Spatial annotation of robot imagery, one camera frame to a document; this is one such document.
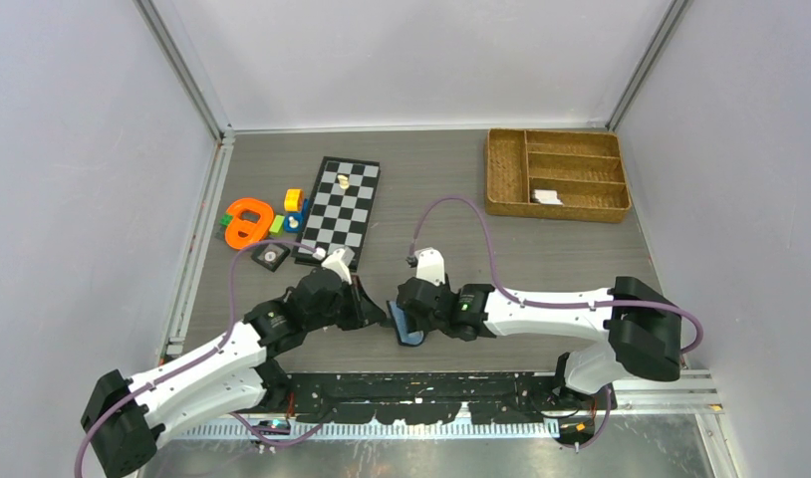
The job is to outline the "black leather card holder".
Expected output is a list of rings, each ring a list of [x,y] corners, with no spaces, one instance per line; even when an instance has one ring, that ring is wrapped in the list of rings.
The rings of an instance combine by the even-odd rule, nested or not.
[[[425,340],[425,333],[423,331],[411,332],[408,329],[406,313],[394,301],[387,301],[387,307],[396,331],[398,344],[407,348],[416,348],[422,345]]]

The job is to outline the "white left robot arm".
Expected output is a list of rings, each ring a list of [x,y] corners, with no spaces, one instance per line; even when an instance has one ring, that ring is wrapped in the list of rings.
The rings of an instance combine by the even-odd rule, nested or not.
[[[81,416],[86,439],[75,474],[82,474],[88,450],[106,476],[126,477],[184,430],[231,411],[256,406],[278,411],[289,396],[278,355],[314,331],[352,331],[386,319],[357,276],[342,278],[320,268],[180,358],[131,377],[111,370],[96,381]]]

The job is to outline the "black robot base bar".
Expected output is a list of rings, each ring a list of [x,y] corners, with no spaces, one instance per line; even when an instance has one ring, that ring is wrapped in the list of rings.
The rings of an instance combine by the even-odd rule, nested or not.
[[[291,373],[276,390],[242,413],[321,421],[391,425],[447,424],[465,411],[473,424],[535,423],[571,413],[603,412],[606,393],[560,391],[550,373],[371,372]]]

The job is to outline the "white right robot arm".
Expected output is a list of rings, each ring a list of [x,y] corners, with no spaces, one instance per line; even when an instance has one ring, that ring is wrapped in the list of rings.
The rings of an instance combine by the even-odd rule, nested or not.
[[[448,284],[411,278],[388,303],[401,345],[417,347],[434,331],[470,342],[479,338],[545,335],[589,341],[562,354],[552,395],[577,408],[612,382],[680,377],[681,315],[644,282],[621,276],[610,288],[575,293],[500,291],[490,284]]]

